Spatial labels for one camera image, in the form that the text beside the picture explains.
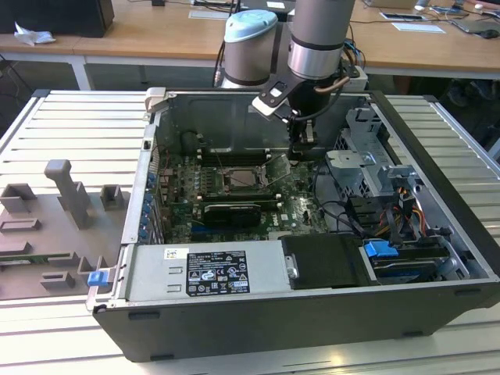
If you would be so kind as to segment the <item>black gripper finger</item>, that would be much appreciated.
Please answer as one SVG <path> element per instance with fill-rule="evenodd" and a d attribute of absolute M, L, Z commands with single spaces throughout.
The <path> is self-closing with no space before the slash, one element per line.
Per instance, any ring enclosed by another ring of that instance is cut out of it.
<path fill-rule="evenodd" d="M 300 159 L 304 152 L 313 149 L 317 145 L 317 135 L 314 131 L 315 125 L 315 120 L 297 121 L 291 119 L 288 124 L 289 159 Z"/>

